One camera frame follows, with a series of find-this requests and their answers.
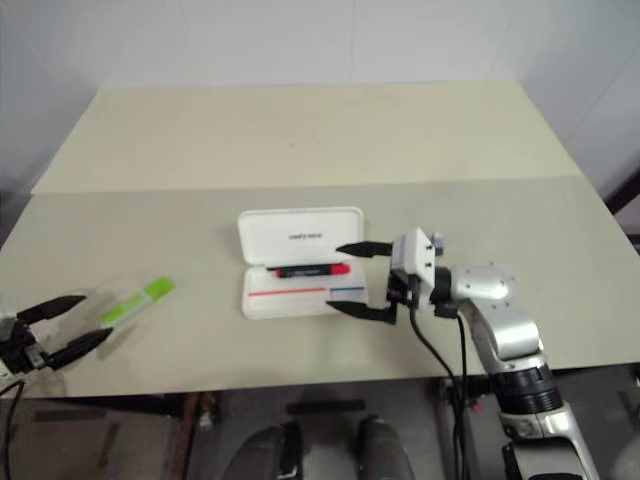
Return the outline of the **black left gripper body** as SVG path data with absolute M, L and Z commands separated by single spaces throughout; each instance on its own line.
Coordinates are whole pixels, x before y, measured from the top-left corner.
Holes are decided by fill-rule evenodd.
M 18 319 L 1 322 L 1 373 L 27 374 L 49 365 L 49 355 L 28 325 Z

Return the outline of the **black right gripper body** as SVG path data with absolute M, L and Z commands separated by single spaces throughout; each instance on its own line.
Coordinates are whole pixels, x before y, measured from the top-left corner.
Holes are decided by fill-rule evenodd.
M 385 309 L 384 322 L 395 325 L 399 307 L 406 307 L 413 316 L 421 306 L 430 303 L 432 292 L 433 282 L 423 280 L 417 274 L 390 272 L 386 287 L 388 306 Z

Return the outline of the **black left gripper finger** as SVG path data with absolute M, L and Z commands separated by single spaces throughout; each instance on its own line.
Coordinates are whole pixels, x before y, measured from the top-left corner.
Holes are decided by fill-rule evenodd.
M 65 295 L 40 303 L 17 313 L 17 319 L 26 325 L 58 317 L 86 299 L 85 295 Z
M 50 354 L 46 365 L 54 371 L 62 369 L 96 349 L 112 332 L 112 328 L 88 332 L 72 340 L 64 348 Z

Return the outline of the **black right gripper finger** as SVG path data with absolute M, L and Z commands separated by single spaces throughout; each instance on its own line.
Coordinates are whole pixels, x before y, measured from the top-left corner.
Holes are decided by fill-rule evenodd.
M 372 258 L 375 256 L 390 257 L 393 244 L 389 242 L 361 241 L 344 244 L 336 248 L 336 251 L 358 258 Z
M 327 301 L 326 304 L 353 318 L 382 322 L 389 325 L 396 324 L 395 303 L 391 303 L 385 308 L 372 308 L 366 303 L 354 301 Z

